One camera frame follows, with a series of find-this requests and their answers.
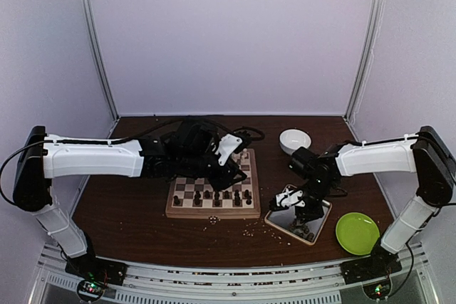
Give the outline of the black chess rook corner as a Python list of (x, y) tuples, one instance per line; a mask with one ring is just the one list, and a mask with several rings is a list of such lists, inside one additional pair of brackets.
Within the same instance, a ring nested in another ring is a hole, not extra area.
[(181, 201), (180, 201), (180, 199), (179, 199), (179, 197), (177, 195), (173, 196), (173, 205), (174, 206), (180, 206), (181, 205)]

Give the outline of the metal tray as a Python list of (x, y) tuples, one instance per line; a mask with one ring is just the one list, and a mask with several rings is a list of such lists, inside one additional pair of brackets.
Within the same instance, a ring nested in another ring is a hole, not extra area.
[[(305, 192), (302, 187), (298, 188), (292, 184), (287, 184), (284, 187), (284, 189), (285, 188), (300, 189), (303, 192)], [(290, 237), (297, 239), (306, 245), (312, 246), (316, 243), (318, 237), (320, 236), (320, 234), (323, 230), (323, 226), (325, 225), (325, 223), (327, 221), (328, 215), (332, 210), (332, 204), (330, 202), (323, 199), (321, 204), (322, 204), (322, 209), (323, 209), (323, 216), (320, 219), (306, 223), (306, 225), (309, 226), (310, 230), (315, 234), (313, 242), (309, 242), (309, 241), (300, 239), (298, 236), (296, 236), (290, 232), (290, 229), (292, 226), (303, 225), (303, 224), (298, 224), (295, 221), (296, 216), (295, 216), (294, 207), (291, 207), (289, 209), (282, 210), (282, 211), (269, 210), (269, 212), (267, 213), (267, 215), (264, 218), (264, 222), (266, 224), (270, 225), (271, 227), (278, 229), (280, 232), (285, 233), (285, 234), (289, 235)]]

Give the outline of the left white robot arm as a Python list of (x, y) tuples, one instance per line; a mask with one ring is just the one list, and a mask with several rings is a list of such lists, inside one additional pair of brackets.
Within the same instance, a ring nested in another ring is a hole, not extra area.
[(232, 159), (252, 143), (248, 129), (230, 130), (213, 120), (176, 119), (179, 127), (153, 137), (150, 128), (114, 140), (89, 140), (49, 135), (35, 126), (18, 157), (11, 204), (37, 215), (38, 222), (58, 242), (68, 262), (86, 278), (102, 273), (88, 235), (61, 210), (51, 194), (52, 181), (75, 175), (193, 179), (205, 178), (213, 189), (246, 179)]

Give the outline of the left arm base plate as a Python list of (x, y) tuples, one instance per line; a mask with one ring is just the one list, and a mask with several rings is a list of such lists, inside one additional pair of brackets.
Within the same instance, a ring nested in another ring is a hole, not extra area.
[(125, 263), (97, 258), (94, 261), (68, 261), (65, 272), (99, 284), (122, 285), (127, 268)]

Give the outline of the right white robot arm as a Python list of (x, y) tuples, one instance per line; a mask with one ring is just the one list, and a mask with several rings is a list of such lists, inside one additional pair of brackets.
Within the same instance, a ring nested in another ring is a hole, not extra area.
[(322, 154), (300, 147), (291, 156), (289, 168), (304, 179), (304, 185), (285, 189), (272, 204), (293, 207), (298, 217), (312, 221), (318, 208), (341, 178), (358, 174), (409, 172), (416, 174), (418, 188), (398, 218), (387, 228), (366, 259), (370, 276), (381, 276), (393, 264), (409, 240), (435, 215), (451, 205), (455, 189), (455, 158), (433, 127), (377, 142), (336, 144)]

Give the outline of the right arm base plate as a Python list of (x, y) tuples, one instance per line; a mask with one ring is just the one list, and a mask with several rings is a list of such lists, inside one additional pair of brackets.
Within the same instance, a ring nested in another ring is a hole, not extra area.
[(340, 265), (345, 284), (370, 281), (401, 271), (399, 261), (384, 261), (372, 256), (345, 261)]

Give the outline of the wooden chess board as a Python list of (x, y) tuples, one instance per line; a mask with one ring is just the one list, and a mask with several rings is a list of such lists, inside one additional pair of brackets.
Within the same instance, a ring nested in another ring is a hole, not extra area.
[(216, 192), (206, 179), (176, 178), (170, 185), (165, 215), (171, 219), (258, 219), (261, 203), (255, 151), (233, 154), (247, 178)]

